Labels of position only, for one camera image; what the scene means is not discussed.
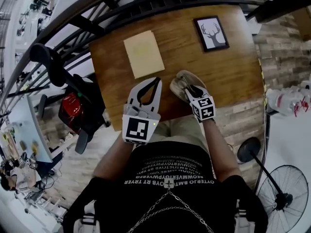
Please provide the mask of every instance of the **black picture frame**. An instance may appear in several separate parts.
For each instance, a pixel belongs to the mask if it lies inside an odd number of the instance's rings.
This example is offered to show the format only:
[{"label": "black picture frame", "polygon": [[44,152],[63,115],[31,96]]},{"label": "black picture frame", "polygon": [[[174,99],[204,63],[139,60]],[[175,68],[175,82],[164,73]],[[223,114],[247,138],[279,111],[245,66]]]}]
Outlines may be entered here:
[{"label": "black picture frame", "polygon": [[[213,48],[208,48],[207,45],[206,45],[206,41],[204,39],[204,34],[201,30],[201,27],[200,27],[200,24],[199,22],[202,21],[202,20],[207,20],[207,19],[217,19],[217,22],[218,22],[218,25],[219,25],[219,28],[224,36],[224,39],[225,39],[225,42],[224,43],[221,43],[223,45],[221,46],[215,46]],[[194,24],[195,24],[195,27],[197,29],[197,32],[199,34],[199,37],[200,37],[200,40],[201,40],[201,44],[203,46],[203,49],[204,49],[204,52],[210,52],[210,51],[215,51],[215,50],[221,50],[221,49],[227,49],[229,48],[229,43],[228,43],[228,40],[227,40],[227,37],[225,35],[225,32],[224,32],[224,29],[220,23],[220,20],[218,18],[218,16],[212,16],[212,17],[200,17],[200,18],[196,18],[193,20]]]}]

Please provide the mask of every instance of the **wooden table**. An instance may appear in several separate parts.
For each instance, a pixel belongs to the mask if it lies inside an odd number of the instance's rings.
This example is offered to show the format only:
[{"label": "wooden table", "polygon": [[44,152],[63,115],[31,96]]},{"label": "wooden table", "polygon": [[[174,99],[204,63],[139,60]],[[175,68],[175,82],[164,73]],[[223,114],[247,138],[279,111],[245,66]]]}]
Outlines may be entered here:
[{"label": "wooden table", "polygon": [[[230,48],[204,52],[193,19],[218,16]],[[123,41],[151,30],[165,70],[134,79]],[[90,45],[97,80],[115,130],[122,128],[123,105],[130,90],[144,79],[163,82],[161,120],[189,115],[188,104],[169,89],[180,70],[196,74],[214,97],[216,107],[263,96],[261,69],[255,45],[239,6],[220,5],[183,9],[146,18],[113,31]]]}]

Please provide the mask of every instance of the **black t-shirt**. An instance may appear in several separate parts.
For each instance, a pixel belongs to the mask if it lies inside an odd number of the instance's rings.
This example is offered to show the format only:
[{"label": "black t-shirt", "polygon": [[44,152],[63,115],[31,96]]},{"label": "black t-shirt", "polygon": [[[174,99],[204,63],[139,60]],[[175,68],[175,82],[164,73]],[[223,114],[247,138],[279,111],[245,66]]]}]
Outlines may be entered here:
[{"label": "black t-shirt", "polygon": [[[220,183],[201,147],[170,141],[136,148],[118,182],[93,178],[65,215],[64,232],[72,232],[75,220],[92,200],[96,200],[101,232],[128,232],[167,193],[168,178],[174,182],[170,191],[202,217],[212,232],[234,232],[237,199],[240,208],[247,210],[247,219],[255,222],[255,233],[266,232],[267,214],[242,177],[231,176]],[[194,213],[181,208],[186,206],[168,194],[149,214],[157,213],[134,232],[208,232]]]}]

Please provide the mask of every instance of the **deer antler artwork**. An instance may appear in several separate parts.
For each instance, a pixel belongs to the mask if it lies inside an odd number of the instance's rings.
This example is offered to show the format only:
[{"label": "deer antler artwork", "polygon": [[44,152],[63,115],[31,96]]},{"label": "deer antler artwork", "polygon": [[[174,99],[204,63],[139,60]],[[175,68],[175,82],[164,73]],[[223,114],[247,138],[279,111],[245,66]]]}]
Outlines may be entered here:
[{"label": "deer antler artwork", "polygon": [[225,43],[221,43],[216,39],[216,35],[220,33],[220,27],[216,23],[214,23],[214,25],[216,27],[217,32],[212,30],[214,34],[211,34],[210,32],[206,33],[206,28],[204,28],[204,24],[202,24],[201,25],[202,34],[205,34],[209,39],[211,39],[215,47],[223,46],[225,45]]}]

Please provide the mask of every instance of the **beige shorts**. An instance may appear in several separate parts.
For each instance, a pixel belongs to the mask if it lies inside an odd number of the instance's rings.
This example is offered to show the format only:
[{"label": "beige shorts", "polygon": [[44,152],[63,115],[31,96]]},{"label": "beige shorts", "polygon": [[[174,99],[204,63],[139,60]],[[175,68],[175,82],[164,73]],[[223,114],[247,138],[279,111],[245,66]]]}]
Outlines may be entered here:
[{"label": "beige shorts", "polygon": [[149,142],[174,141],[190,143],[198,145],[208,152],[206,139],[202,130],[193,115],[184,116],[160,122]]}]

